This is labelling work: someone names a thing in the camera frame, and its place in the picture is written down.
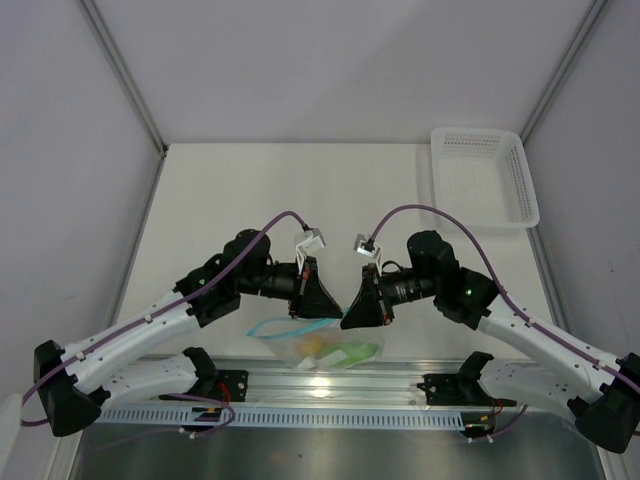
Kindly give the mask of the clear zip top bag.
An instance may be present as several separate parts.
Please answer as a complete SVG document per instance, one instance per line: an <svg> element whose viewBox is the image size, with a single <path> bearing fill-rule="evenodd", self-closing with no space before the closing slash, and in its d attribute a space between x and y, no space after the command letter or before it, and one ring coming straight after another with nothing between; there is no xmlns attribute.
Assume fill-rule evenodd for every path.
<svg viewBox="0 0 640 480"><path fill-rule="evenodd" d="M298 371L345 370L379 359L385 347L376 330L343 330L340 321L331 318L266 319L246 336Z"/></svg>

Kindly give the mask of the yellow toy fruit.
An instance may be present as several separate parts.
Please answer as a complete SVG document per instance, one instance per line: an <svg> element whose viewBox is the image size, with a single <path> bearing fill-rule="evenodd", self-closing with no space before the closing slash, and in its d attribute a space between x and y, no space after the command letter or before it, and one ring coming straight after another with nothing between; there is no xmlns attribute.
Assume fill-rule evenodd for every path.
<svg viewBox="0 0 640 480"><path fill-rule="evenodd" d="M302 356L317 356L325 347L325 338L321 335L309 334L303 336L297 344L297 349Z"/></svg>

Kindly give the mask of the green toy vegetable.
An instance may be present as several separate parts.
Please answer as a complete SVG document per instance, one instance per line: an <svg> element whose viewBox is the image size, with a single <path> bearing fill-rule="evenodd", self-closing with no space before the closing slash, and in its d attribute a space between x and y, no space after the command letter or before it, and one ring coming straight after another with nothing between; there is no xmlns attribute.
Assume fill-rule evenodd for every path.
<svg viewBox="0 0 640 480"><path fill-rule="evenodd" d="M317 363L322 369L346 369L371 361L379 353L380 346L371 342L347 342L325 347Z"/></svg>

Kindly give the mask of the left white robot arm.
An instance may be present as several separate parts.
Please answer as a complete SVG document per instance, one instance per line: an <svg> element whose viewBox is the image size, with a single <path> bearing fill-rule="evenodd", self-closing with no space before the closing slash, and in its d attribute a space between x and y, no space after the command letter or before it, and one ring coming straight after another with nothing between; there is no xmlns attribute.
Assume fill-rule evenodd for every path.
<svg viewBox="0 0 640 480"><path fill-rule="evenodd" d="M216 390L218 371L201 347L147 365L155 347L199 331L239 309L244 295L284 300L294 319L339 319L342 309L319 278L315 253L325 245L316 228L295 240L295 261L275 262L269 237L247 229L132 320L85 340L53 340L34 350L34 390L56 437L77 433L107 410L158 396L197 400Z"/></svg>

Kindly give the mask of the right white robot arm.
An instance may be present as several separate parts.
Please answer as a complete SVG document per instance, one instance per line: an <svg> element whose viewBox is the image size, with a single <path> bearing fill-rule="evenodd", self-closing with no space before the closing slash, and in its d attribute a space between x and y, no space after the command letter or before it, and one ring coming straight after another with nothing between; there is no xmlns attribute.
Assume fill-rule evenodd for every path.
<svg viewBox="0 0 640 480"><path fill-rule="evenodd" d="M359 235L354 249L370 262L342 329L389 325L396 306L431 299L445 318L510 345L538 365L529 371L475 352L456 380L464 401L475 404L488 396L543 409L617 454L638 434L637 354L619 358L527 313L495 280L461 266L452 246L435 231L413 234L407 241L410 267L392 273L383 271L381 249L373 240Z"/></svg>

